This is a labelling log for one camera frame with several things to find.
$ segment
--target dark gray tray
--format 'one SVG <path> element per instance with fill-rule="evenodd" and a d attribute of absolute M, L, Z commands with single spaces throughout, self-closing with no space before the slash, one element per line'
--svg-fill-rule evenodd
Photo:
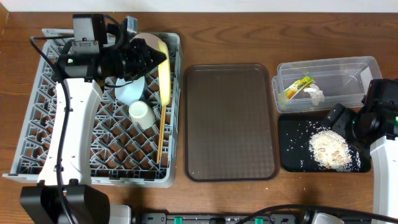
<path fill-rule="evenodd" d="M 262 65 L 197 65 L 184 75 L 185 173 L 197 182 L 269 180 L 279 171 Z"/>

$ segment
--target cup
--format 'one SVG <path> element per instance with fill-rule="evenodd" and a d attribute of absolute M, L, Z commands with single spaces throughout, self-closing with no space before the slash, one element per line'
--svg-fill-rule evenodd
<path fill-rule="evenodd" d="M 124 85 L 131 81 L 124 81 L 124 79 L 118 78 L 116 85 Z M 145 88 L 145 77 L 140 77 L 134 82 L 119 88 L 115 88 L 115 97 L 122 101 L 125 105 L 131 105 L 133 102 L 140 100 L 142 92 Z"/>
<path fill-rule="evenodd" d="M 145 130 L 155 123 L 155 113 L 143 101 L 135 101 L 129 107 L 130 119 Z"/>

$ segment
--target power cord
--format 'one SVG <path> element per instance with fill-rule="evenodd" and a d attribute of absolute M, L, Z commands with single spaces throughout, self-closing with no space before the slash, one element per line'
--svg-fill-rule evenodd
<path fill-rule="evenodd" d="M 69 118 L 69 111 L 70 111 L 70 97 L 69 97 L 69 92 L 67 89 L 67 86 L 64 82 L 63 77 L 60 74 L 60 71 L 57 69 L 57 67 L 51 62 L 51 60 L 39 49 L 39 47 L 36 45 L 34 40 L 55 40 L 55 39 L 65 39 L 65 38 L 74 38 L 74 35 L 68 35 L 68 36 L 60 36 L 60 37 L 31 37 L 30 38 L 30 43 L 32 44 L 33 48 L 44 58 L 44 60 L 48 63 L 48 65 L 52 68 L 54 71 L 55 76 L 58 79 L 58 82 L 62 86 L 63 94 L 65 95 L 65 117 L 63 119 L 63 124 L 62 124 L 62 130 L 61 130 L 61 135 L 60 135 L 60 142 L 58 145 L 58 154 L 57 154 L 57 166 L 56 166 L 56 173 L 57 173 L 57 188 L 58 188 L 58 195 L 60 197 L 61 201 L 61 206 L 63 211 L 65 212 L 68 221 L 70 224 L 75 224 L 73 217 L 71 215 L 70 209 L 69 209 L 69 203 L 66 197 L 63 195 L 63 188 L 62 188 L 62 178 L 61 178 L 61 171 L 62 171 L 62 149 L 63 149 L 63 142 L 65 140 L 65 133 L 67 130 L 67 124 L 68 124 L 68 118 Z"/>
<path fill-rule="evenodd" d="M 274 212 L 277 210 L 282 210 L 282 209 L 302 209 L 302 210 L 321 210 L 325 212 L 330 212 L 330 213 L 345 213 L 348 215 L 353 215 L 353 216 L 358 216 L 358 217 L 367 217 L 383 222 L 389 222 L 389 223 L 398 223 L 398 219 L 388 217 L 385 215 L 378 215 L 374 213 L 369 213 L 369 212 L 361 212 L 361 211 L 356 211 L 356 210 L 350 210 L 350 209 L 344 209 L 344 208 L 333 208 L 333 207 L 327 207 L 327 206 L 316 206 L 316 205 L 277 205 L 273 207 L 268 207 L 268 208 L 263 208 L 262 210 L 259 210 L 252 215 L 247 216 L 246 218 L 240 220 L 236 224 L 243 224 L 257 216 L 260 216 L 266 212 Z"/>

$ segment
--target dish rack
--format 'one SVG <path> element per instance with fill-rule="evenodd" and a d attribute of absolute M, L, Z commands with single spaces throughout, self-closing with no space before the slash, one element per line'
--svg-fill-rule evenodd
<path fill-rule="evenodd" d="M 73 34 L 73 30 L 43 29 L 44 35 Z M 163 152 L 156 164 L 160 127 L 160 95 L 157 68 L 146 76 L 144 97 L 154 110 L 156 121 L 142 130 L 129 119 L 128 106 L 114 96 L 114 88 L 105 87 L 93 129 L 91 143 L 92 184 L 133 187 L 170 187 L 175 179 L 178 139 L 178 109 L 182 86 L 182 50 L 180 37 L 172 33 L 152 33 L 169 48 L 172 99 L 167 105 Z M 48 40 L 43 52 L 55 60 L 68 39 Z M 114 38 L 108 36 L 109 44 Z M 116 84 L 115 78 L 106 83 Z M 36 183 L 50 147 L 57 109 L 57 93 L 52 69 L 40 58 L 24 124 L 10 174 L 3 174 L 22 183 Z"/>

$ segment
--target wooden table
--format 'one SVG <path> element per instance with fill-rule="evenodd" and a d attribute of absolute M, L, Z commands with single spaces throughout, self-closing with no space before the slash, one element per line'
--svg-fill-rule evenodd
<path fill-rule="evenodd" d="M 185 68 L 199 64 L 261 63 L 274 76 L 282 62 L 370 55 L 377 59 L 383 77 L 398 78 L 398 14 L 128 14 L 138 18 L 140 31 L 180 35 Z M 126 13 L 111 15 L 121 21 Z M 41 28 L 71 29 L 72 14 L 12 12 L 0 43 L 2 173 L 10 171 L 39 62 L 29 37 L 42 35 Z M 182 109 L 180 114 L 177 176 L 171 188 L 95 188 L 108 194 L 113 203 L 142 205 L 170 213 L 251 213 L 285 203 L 372 211 L 372 171 L 299 174 L 281 170 L 268 182 L 190 181 L 183 171 Z M 32 222 L 19 205 L 22 186 L 0 178 L 0 222 Z"/>

